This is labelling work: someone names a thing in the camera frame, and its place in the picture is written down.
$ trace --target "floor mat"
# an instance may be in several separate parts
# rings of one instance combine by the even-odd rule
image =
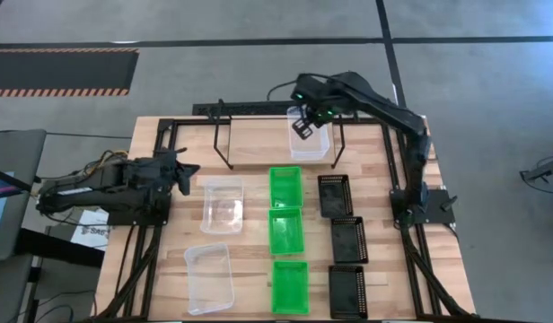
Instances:
[[[137,48],[0,49],[0,97],[122,96]]]

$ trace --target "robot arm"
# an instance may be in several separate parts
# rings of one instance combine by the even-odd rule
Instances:
[[[182,164],[177,153],[133,161],[109,161],[87,174],[47,180],[39,190],[37,209],[45,215],[74,206],[99,206],[108,225],[156,225],[167,221],[175,184],[189,194],[189,178],[198,165]]]
[[[294,131],[302,139],[312,134],[311,125],[321,127],[338,114],[355,114],[357,111],[377,117],[402,131],[407,142],[402,156],[406,160],[408,175],[406,205],[411,211],[426,210],[428,188],[424,182],[424,167],[431,140],[422,117],[383,98],[355,72],[327,77],[325,83],[312,74],[300,74],[291,98],[306,107],[304,115],[293,124]]]

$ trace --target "clear plastic container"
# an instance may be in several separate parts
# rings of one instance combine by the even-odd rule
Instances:
[[[225,243],[185,251],[189,275],[189,313],[200,315],[226,310],[234,303],[229,248]]]
[[[205,206],[201,231],[210,234],[236,234],[242,230],[242,180],[215,178],[205,184]]]
[[[312,125],[312,135],[303,140],[293,130],[293,123],[301,117],[301,109],[305,107],[291,107],[286,111],[291,157],[296,161],[321,160],[330,149],[329,131],[326,125],[320,129]]]

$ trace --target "concrete floor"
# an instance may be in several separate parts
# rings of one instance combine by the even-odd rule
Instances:
[[[384,2],[392,37],[553,35],[553,0]],[[4,0],[0,7],[0,42],[381,35],[376,5],[366,0]],[[553,43],[395,45],[395,52],[407,104],[428,116],[444,182],[459,196],[454,211],[478,313],[553,322],[553,195],[518,176],[553,155]],[[218,98],[264,100],[299,72],[346,70],[393,97],[383,45],[142,48],[127,97],[0,98],[0,129],[127,136],[137,116],[190,114],[192,103]],[[39,174],[66,173],[127,146],[48,136]],[[24,225],[45,222],[29,211]],[[77,288],[60,281],[44,281],[41,296]],[[59,303],[84,316],[91,298]],[[65,318],[58,315],[49,321]]]

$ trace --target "green bin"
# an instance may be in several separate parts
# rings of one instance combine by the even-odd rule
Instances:
[[[303,207],[301,168],[271,167],[268,171],[270,207]]]
[[[304,252],[301,209],[268,210],[268,245],[271,255],[293,255]]]
[[[309,314],[309,264],[273,262],[272,310],[275,314]]]

